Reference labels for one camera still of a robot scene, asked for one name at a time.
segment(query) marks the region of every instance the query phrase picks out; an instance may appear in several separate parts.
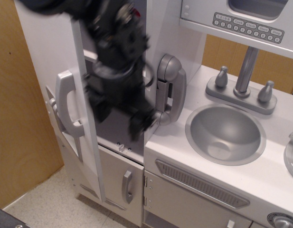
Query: gray cabinet door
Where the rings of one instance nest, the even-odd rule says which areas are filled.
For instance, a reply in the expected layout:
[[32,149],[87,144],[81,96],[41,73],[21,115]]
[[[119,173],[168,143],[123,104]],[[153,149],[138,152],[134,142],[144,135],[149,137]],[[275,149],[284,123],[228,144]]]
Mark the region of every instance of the gray cabinet door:
[[144,167],[102,146],[99,152],[108,208],[141,226]]
[[145,210],[179,228],[249,228],[252,221],[150,172]]

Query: faucet spout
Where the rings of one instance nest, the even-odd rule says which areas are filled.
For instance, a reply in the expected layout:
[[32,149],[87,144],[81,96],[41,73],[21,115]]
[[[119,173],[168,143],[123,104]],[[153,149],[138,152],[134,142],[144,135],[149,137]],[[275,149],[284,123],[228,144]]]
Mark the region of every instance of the faucet spout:
[[234,88],[234,94],[236,96],[247,97],[250,95],[248,86],[258,57],[258,53],[259,49],[255,47],[248,47],[245,59],[240,69],[236,86]]

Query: silver sink bowl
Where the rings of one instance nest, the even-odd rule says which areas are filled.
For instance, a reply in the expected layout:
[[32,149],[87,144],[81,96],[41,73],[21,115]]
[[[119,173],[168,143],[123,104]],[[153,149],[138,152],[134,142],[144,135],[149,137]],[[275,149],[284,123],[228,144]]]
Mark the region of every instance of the silver sink bowl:
[[243,165],[256,160],[265,149],[263,127],[249,113],[225,104],[196,109],[185,126],[192,148],[222,165]]

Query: play kitchen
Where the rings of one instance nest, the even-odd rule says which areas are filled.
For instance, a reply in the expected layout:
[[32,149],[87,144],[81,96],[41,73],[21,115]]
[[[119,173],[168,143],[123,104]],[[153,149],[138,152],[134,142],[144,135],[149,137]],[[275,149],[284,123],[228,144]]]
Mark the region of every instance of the play kitchen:
[[[260,49],[293,58],[293,0],[133,3],[157,79],[145,88],[157,121],[137,141],[124,113],[94,119],[83,26],[16,3],[75,192],[138,226],[293,228],[293,95],[250,82]],[[206,34],[249,46],[239,77],[201,65]]]

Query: wooden wall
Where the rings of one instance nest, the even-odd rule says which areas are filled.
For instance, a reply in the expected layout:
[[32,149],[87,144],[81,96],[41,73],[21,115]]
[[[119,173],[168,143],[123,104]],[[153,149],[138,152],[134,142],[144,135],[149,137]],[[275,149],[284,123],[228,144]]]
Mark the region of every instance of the wooden wall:
[[[207,36],[202,64],[217,70],[227,66],[232,75],[239,75],[247,46],[214,36]],[[275,89],[293,92],[293,59],[260,51],[252,74],[252,81],[265,85],[275,82]]]
[[12,0],[0,0],[0,208],[63,166]]

